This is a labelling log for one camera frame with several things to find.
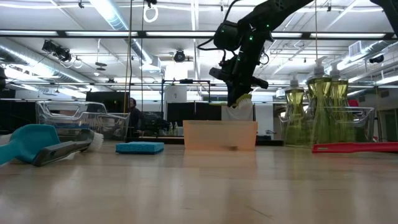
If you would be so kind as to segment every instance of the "black robotic arm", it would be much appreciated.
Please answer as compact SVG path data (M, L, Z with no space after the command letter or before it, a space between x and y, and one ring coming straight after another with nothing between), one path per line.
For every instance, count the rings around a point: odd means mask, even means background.
M234 0L231 6L240 0ZM264 52L265 41L273 42L271 32L278 28L292 13L311 3L313 0L268 0L256 6L252 12L238 23L224 20L218 27L214 44L218 50L228 50L239 53L219 63L221 69L212 68L210 75L223 80L228 87L228 106L233 106L236 100L252 90L256 85L268 88L268 83L253 77L256 66ZM398 32L398 0L371 0L381 6L394 29Z

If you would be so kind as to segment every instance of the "table surface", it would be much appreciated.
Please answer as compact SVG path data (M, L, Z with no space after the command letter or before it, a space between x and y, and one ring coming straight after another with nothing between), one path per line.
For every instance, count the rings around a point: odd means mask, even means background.
M115 142L45 167L0 167L0 223L396 223L398 154L184 151Z

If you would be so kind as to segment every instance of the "dish soap bottle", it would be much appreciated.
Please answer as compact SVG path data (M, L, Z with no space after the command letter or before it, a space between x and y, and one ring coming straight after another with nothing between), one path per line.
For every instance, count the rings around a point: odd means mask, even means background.
M307 110L310 144L330 143L330 112L327 107L330 106L331 77L325 75L322 65L325 58L315 61L314 75L307 80L308 94L311 96Z
M169 136L173 136L173 122L169 124Z
M285 118L281 118L286 145L304 146L307 143L304 94L304 88L299 87L299 81L293 77L290 87L285 89L287 106Z
M177 122L174 123L174 136L178 136L178 124L177 124Z
M332 142L354 142L355 133L354 127L351 124L354 118L350 110L346 108L349 107L347 98L348 80L340 76L340 71L337 68L340 62L341 61L332 63L332 70L330 72L332 78L330 103L333 107L331 138Z

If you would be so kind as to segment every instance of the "person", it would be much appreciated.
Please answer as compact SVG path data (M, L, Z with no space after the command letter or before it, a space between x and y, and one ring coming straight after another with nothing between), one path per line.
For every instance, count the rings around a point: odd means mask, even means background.
M136 108L137 101L134 98L130 98L130 121L129 121L129 131L131 133L137 133L140 131L139 121L144 119L141 111Z

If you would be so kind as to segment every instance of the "red handle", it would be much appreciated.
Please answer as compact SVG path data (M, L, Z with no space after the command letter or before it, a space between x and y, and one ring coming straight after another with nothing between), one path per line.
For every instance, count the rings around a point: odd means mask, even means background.
M398 152L398 142L315 144L312 153Z

